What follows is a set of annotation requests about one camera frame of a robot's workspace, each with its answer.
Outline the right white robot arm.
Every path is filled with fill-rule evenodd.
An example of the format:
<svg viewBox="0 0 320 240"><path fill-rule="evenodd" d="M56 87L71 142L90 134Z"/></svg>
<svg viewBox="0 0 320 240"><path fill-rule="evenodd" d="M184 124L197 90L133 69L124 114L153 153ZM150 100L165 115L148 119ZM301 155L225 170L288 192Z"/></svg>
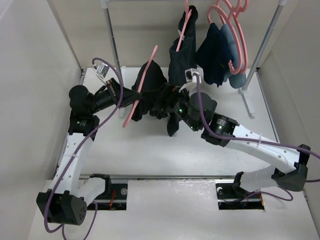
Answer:
<svg viewBox="0 0 320 240"><path fill-rule="evenodd" d="M202 131L206 142L241 151L269 164L249 172L238 172L231 184L237 197L261 188L280 187L292 192L303 190L307 181L309 160L307 145L297 149L277 146L274 141L250 131L236 120L215 112L218 103L204 92L190 95L168 83L157 92L154 109L172 113L194 132Z"/></svg>

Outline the black trousers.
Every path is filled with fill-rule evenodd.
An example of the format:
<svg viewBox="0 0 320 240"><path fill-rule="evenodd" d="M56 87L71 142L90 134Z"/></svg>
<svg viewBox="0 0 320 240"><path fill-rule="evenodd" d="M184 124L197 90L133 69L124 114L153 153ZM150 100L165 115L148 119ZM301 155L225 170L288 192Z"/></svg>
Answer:
<svg viewBox="0 0 320 240"><path fill-rule="evenodd" d="M154 109L162 87L167 83L161 67L152 60L144 77L144 82L140 92L143 97L138 102L131 119L138 122L146 114L159 120L169 117L167 122L167 133L172 137L179 130L179 120L174 113L163 112L160 109Z"/></svg>

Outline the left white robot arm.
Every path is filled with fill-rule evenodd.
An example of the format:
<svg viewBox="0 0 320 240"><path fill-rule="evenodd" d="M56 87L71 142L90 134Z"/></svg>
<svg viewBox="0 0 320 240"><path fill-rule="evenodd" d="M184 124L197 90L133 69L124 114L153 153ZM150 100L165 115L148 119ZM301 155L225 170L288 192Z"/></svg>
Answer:
<svg viewBox="0 0 320 240"><path fill-rule="evenodd" d="M114 78L96 93L89 92L84 85L76 85L68 95L71 113L62 160L49 189L38 193L36 198L46 229L50 223L80 226L88 206L98 196L105 199L113 193L107 174L93 173L84 185L78 185L88 151L103 125L96 114L112 106L124 108L142 98L141 93L125 88Z"/></svg>

